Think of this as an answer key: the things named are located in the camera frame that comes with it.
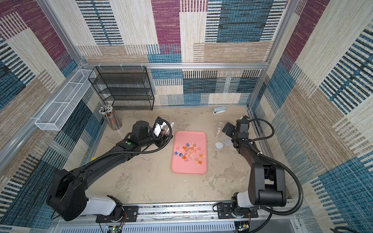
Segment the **white jar lid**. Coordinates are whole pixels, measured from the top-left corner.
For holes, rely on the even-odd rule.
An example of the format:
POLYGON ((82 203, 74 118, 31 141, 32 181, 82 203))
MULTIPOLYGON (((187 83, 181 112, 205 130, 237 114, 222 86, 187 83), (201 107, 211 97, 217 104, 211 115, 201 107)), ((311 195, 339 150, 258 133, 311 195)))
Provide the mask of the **white jar lid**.
POLYGON ((221 150, 221 149, 224 148, 224 144, 222 142, 218 141, 218 142, 215 143, 215 148, 221 150))

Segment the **candy jar clear plastic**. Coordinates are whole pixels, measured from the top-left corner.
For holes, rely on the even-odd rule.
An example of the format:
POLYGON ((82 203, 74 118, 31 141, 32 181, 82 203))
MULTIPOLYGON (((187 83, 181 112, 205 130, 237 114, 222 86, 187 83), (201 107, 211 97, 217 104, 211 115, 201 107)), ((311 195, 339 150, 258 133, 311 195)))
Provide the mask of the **candy jar clear plastic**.
POLYGON ((214 131, 214 136, 216 138, 220 138, 221 137, 221 135, 223 134, 222 130, 223 130, 224 126, 225 126, 225 124, 223 122, 218 122, 216 124, 216 130, 214 131))

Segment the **candy jar patterned lid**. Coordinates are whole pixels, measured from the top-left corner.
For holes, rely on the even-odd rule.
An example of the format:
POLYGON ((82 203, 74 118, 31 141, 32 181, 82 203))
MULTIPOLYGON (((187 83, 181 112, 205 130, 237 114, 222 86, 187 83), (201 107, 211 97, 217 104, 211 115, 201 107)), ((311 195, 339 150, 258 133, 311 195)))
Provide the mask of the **candy jar patterned lid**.
POLYGON ((167 134, 167 135, 172 135, 173 127, 174 127, 174 122, 172 122, 172 123, 170 124, 170 127, 169 127, 169 126, 167 127, 167 129, 166 129, 166 134, 167 134))

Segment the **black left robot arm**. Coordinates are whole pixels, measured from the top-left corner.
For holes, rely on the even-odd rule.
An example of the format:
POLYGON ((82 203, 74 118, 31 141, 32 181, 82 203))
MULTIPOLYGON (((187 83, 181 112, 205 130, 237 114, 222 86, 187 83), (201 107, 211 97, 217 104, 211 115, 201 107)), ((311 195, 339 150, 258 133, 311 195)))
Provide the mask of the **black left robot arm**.
POLYGON ((165 148, 173 138, 171 124, 158 117, 153 126, 139 120, 123 140, 104 155, 73 170, 59 170, 49 189, 47 205, 53 210, 51 219, 71 221, 79 216, 95 215, 109 222, 122 222, 125 210, 121 201, 108 195, 93 197, 86 190, 115 167, 140 154, 151 154, 165 148))

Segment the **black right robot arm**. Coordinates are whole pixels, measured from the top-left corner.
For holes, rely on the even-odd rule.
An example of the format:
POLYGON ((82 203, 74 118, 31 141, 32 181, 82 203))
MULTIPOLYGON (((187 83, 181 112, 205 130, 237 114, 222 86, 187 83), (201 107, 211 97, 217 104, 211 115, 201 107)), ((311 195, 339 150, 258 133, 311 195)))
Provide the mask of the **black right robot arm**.
POLYGON ((222 129, 233 147, 251 167, 248 190, 232 197, 232 204, 240 208, 283 207, 286 205, 285 169, 264 158, 253 139, 249 138, 250 120, 229 122, 222 129))

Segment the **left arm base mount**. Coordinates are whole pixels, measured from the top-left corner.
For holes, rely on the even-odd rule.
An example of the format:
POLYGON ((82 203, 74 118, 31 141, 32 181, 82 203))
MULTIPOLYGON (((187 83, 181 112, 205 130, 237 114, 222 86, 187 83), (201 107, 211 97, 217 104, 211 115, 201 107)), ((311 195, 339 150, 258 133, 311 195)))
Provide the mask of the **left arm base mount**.
POLYGON ((127 223, 136 222, 139 206, 116 207, 108 216, 97 215, 96 223, 127 223))

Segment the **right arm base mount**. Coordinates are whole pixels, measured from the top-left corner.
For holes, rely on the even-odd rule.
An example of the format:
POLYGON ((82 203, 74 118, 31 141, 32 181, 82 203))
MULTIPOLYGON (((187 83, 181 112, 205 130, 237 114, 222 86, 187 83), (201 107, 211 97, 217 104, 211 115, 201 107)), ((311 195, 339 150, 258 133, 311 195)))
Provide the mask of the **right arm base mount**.
POLYGON ((258 218, 259 215, 256 210, 250 210, 249 208, 241 208, 234 206, 231 203, 218 202, 212 206, 214 212, 218 213, 219 219, 230 219, 230 218, 258 218))

